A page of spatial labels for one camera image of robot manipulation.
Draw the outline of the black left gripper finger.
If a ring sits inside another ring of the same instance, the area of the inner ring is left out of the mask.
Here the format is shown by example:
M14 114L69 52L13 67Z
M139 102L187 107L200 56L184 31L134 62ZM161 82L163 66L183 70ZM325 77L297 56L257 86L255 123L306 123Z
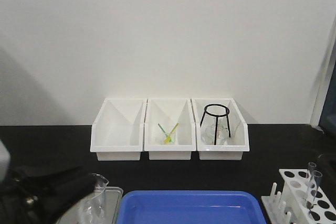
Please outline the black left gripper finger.
M81 167L64 170L41 170L31 175L36 195L42 202L76 203L93 192L94 175Z

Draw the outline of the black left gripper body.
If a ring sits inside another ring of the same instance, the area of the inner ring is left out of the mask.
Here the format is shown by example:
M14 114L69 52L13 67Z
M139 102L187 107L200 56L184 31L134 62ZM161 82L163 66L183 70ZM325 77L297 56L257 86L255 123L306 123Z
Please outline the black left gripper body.
M17 167L1 182L1 223L55 223L75 203L42 202L31 175L68 168Z

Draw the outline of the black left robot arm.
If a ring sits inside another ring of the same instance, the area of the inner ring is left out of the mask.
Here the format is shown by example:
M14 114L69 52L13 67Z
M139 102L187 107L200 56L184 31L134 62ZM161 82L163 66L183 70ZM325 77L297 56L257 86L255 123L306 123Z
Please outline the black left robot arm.
M1 144L1 223L55 223L94 191L94 176L81 167L11 169L10 158Z

